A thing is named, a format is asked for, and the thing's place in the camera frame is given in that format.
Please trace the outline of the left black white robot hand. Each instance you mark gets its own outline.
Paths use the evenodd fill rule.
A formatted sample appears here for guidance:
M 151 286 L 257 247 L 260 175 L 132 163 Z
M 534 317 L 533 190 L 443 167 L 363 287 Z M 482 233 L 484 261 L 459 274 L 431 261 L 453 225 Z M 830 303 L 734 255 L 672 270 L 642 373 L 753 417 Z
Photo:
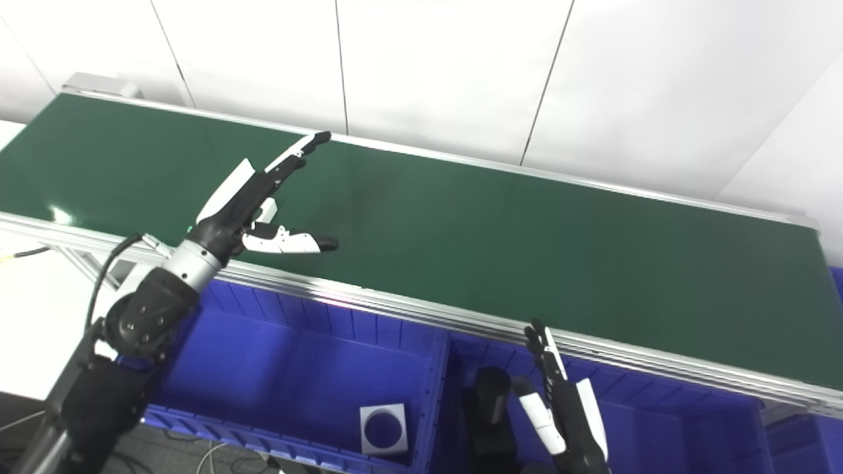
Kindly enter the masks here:
M 187 239 L 222 264 L 243 251 L 317 254 L 337 250 L 337 237 L 272 223 L 278 210 L 275 193 L 306 165 L 307 154 L 331 138 L 329 131 L 299 138 L 261 171 L 249 159 L 243 159 L 205 202 Z

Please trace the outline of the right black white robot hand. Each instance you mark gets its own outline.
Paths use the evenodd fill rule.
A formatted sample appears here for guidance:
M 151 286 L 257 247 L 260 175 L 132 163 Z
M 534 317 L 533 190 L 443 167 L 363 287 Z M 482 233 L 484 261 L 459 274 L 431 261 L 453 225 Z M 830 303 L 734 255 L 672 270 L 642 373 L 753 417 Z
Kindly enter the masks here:
M 533 319 L 524 327 L 526 348 L 542 376 L 539 393 L 527 376 L 515 376 L 512 389 L 559 473 L 609 473 L 603 417 L 588 378 L 567 375 L 552 332 Z

